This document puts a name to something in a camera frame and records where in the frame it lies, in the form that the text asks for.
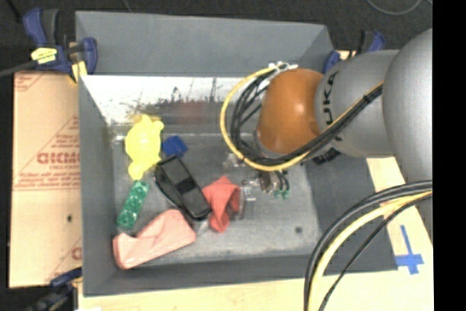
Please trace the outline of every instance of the green glass object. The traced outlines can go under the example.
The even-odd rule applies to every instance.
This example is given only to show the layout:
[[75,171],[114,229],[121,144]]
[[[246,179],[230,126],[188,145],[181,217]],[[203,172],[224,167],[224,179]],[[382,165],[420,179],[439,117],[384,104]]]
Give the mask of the green glass object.
[[123,204],[123,209],[116,220],[119,228],[133,228],[148,192],[149,186],[146,183],[142,181],[135,181],[133,183],[130,193]]

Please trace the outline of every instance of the blue tape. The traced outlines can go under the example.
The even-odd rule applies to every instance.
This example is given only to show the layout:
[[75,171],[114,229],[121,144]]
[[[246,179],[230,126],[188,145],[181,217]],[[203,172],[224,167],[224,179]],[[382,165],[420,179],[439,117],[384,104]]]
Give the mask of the blue tape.
[[414,254],[411,248],[411,244],[408,239],[408,234],[406,233],[406,227],[401,225],[401,233],[403,234],[403,238],[405,240],[406,247],[408,249],[408,254],[404,254],[401,256],[395,256],[395,261],[397,266],[407,266],[410,275],[415,275],[419,273],[417,266],[420,264],[424,264],[424,260],[422,259],[421,254]]

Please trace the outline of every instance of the blue block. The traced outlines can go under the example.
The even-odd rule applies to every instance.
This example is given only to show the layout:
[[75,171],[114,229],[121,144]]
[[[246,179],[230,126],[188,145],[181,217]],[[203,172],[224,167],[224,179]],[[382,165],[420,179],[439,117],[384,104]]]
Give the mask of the blue block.
[[167,157],[173,154],[177,155],[178,157],[182,157],[188,148],[179,136],[174,135],[170,136],[162,143],[162,150]]

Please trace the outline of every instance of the red cloth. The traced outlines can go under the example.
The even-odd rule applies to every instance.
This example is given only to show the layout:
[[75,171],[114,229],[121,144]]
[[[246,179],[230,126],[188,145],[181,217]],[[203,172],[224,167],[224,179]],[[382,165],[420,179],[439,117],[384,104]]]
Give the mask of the red cloth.
[[240,188],[226,176],[202,188],[202,193],[212,209],[209,225],[217,232],[225,232],[230,223],[226,208],[237,213],[240,209]]

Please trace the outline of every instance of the cardboard sheet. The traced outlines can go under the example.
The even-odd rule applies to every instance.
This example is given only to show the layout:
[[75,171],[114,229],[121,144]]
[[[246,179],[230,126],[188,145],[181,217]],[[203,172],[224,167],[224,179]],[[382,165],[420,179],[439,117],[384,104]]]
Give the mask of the cardboard sheet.
[[9,286],[46,285],[82,263],[77,85],[15,74]]

